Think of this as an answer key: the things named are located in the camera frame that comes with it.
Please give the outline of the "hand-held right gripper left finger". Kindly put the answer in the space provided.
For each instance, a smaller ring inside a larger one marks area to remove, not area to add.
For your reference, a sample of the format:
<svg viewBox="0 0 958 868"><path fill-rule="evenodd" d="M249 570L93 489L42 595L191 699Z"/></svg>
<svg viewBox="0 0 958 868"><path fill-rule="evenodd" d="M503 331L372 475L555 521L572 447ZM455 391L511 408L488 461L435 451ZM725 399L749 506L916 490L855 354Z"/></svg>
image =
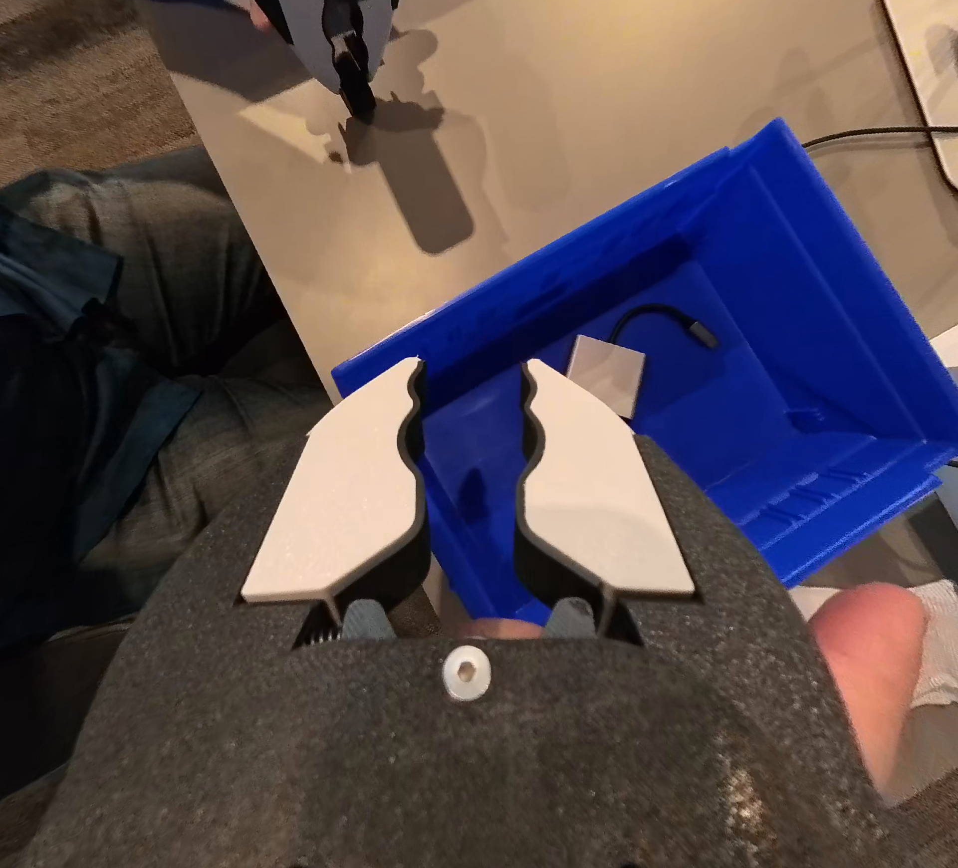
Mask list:
<svg viewBox="0 0 958 868"><path fill-rule="evenodd" d="M247 604L371 599L397 606L430 568L426 364L416 357L347 396L308 432L241 587Z"/></svg>

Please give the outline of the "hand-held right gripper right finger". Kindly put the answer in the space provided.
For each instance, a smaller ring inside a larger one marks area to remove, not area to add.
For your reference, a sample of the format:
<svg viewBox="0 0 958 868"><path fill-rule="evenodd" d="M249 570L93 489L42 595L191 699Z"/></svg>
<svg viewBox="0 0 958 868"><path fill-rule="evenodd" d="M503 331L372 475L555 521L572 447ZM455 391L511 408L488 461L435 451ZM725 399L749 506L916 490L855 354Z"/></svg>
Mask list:
<svg viewBox="0 0 958 868"><path fill-rule="evenodd" d="M673 528L622 417L539 359L520 369L513 565L537 598L690 598Z"/></svg>

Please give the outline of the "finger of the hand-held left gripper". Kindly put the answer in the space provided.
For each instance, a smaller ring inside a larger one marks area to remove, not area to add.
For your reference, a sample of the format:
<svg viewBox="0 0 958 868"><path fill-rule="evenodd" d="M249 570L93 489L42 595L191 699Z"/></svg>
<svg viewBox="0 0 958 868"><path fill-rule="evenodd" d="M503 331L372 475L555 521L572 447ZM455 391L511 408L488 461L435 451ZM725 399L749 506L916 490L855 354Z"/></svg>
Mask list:
<svg viewBox="0 0 958 868"><path fill-rule="evenodd" d="M372 82L382 63L393 29L393 0L358 0L353 3L353 57Z"/></svg>
<svg viewBox="0 0 958 868"><path fill-rule="evenodd" d="M323 25L325 0L278 0L291 47L309 75L330 92L339 92L333 47Z"/></svg>

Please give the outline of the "grey usb hub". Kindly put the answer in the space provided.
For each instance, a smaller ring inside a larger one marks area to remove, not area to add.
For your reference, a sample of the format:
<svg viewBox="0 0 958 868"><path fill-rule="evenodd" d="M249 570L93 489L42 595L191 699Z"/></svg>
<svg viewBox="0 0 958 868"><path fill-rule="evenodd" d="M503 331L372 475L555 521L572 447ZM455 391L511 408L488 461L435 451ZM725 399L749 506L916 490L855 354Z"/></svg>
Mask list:
<svg viewBox="0 0 958 868"><path fill-rule="evenodd" d="M577 335L566 377L588 391L616 415L630 421L646 368L646 354L588 335Z"/></svg>

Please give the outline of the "person's right hand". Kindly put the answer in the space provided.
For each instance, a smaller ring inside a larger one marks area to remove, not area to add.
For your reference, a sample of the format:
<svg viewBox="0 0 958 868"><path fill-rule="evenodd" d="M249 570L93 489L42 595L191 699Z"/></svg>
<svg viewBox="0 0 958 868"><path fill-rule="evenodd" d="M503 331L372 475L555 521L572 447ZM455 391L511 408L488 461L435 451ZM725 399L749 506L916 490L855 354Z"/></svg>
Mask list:
<svg viewBox="0 0 958 868"><path fill-rule="evenodd" d="M887 805L918 686L928 612L910 589L840 589L808 627L844 702L863 763Z"/></svg>

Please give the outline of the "person's grey pants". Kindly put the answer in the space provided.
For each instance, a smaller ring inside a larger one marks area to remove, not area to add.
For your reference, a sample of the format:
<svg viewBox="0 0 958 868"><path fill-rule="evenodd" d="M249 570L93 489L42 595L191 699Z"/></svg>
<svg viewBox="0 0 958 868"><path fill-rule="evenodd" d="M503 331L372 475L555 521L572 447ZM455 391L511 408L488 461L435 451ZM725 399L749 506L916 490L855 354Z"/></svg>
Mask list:
<svg viewBox="0 0 958 868"><path fill-rule="evenodd" d="M197 392L141 487L61 594L54 633L138 611L177 559L235 495L273 470L291 440L329 410L314 379L228 376L226 365L284 318L281 301L208 154L201 147L113 169L40 170L2 187L2 206L37 224L119 251L149 237L169 295L171 376Z"/></svg>

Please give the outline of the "white knitted cloth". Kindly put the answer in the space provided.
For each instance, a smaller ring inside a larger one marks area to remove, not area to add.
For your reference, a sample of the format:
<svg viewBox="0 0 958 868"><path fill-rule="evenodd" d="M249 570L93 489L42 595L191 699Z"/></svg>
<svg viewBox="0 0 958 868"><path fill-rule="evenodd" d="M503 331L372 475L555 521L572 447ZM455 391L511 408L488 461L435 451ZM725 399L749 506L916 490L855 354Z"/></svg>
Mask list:
<svg viewBox="0 0 958 868"><path fill-rule="evenodd" d="M911 707L947 706L957 702L957 590L941 579L909 591L927 615L919 678Z"/></svg>

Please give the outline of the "white monitor stand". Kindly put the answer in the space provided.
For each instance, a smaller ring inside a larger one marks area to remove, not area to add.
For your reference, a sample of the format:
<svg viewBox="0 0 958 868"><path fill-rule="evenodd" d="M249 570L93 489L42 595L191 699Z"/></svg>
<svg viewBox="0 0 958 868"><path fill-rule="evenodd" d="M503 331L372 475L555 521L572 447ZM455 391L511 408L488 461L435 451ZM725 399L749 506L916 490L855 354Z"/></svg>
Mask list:
<svg viewBox="0 0 958 868"><path fill-rule="evenodd" d="M957 0L881 0L945 181L957 187Z"/></svg>

